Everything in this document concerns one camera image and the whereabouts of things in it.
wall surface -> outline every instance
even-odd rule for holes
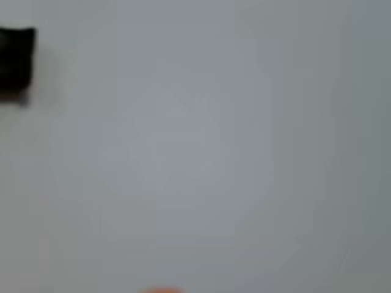
[[[390,3],[2,0],[0,291],[391,292]]]

